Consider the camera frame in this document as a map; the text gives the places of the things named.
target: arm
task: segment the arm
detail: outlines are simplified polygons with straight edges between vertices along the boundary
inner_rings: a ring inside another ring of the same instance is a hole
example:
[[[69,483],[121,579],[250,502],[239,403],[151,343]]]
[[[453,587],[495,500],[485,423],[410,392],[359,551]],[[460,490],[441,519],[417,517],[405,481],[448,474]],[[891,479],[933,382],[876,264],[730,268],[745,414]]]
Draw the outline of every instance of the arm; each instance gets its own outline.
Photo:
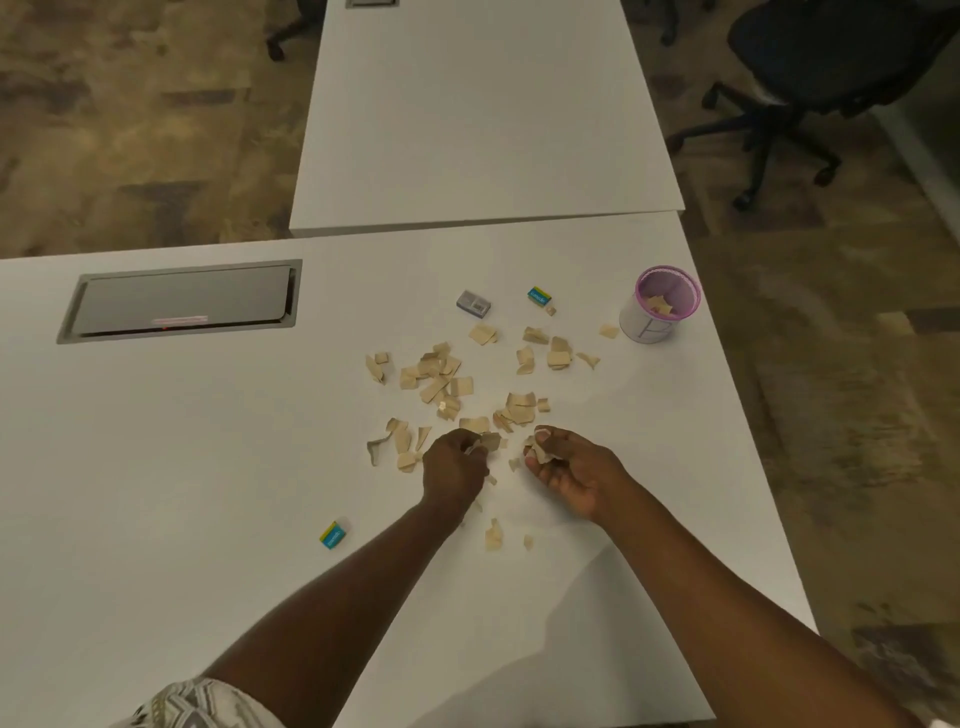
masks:
[[[727,569],[612,452],[554,427],[537,438],[562,460],[528,456],[527,467],[607,531],[721,724],[919,728],[859,667]]]
[[[423,499],[371,542],[281,602],[205,672],[286,728],[326,728],[487,473],[477,435],[457,429],[423,456]]]

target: left hand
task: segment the left hand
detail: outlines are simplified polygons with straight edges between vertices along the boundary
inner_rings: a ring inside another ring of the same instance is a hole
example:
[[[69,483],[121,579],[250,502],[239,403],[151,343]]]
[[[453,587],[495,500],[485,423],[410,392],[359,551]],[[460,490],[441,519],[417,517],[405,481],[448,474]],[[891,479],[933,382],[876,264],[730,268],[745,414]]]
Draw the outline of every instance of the left hand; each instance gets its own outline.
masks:
[[[479,439],[480,435],[467,429],[455,429],[437,438],[423,456],[421,503],[449,519],[451,529],[463,520],[490,473],[485,448],[466,454]]]

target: blue eraser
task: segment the blue eraser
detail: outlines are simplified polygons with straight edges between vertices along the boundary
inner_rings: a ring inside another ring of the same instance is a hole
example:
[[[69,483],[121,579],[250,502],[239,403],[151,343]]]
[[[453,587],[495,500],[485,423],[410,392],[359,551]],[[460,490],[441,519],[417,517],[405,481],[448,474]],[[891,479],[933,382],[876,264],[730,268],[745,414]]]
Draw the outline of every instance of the blue eraser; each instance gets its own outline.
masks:
[[[539,306],[544,306],[550,303],[550,294],[548,294],[542,288],[538,288],[536,285],[527,291],[527,298]]]
[[[330,524],[330,527],[324,531],[323,536],[320,537],[321,543],[327,548],[333,548],[341,541],[343,541],[344,536],[347,535],[347,532],[340,527],[340,524],[334,521]]]

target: patterned sleeve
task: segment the patterned sleeve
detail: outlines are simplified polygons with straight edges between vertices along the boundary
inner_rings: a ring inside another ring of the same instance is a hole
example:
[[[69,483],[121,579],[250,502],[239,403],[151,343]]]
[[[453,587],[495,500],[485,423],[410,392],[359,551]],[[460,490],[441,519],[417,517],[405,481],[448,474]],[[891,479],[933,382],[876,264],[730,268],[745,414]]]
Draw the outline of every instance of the patterned sleeve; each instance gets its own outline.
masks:
[[[270,711],[226,683],[174,683],[110,728],[283,728]]]

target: gray eraser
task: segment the gray eraser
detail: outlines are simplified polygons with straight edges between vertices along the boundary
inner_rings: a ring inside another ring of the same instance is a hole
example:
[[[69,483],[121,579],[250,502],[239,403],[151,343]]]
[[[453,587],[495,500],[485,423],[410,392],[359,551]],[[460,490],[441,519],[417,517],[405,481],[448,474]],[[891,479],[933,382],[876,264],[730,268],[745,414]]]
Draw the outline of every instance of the gray eraser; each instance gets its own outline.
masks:
[[[457,299],[457,308],[463,308],[467,313],[482,319],[490,310],[490,302],[485,298],[477,296],[475,293],[464,291]]]

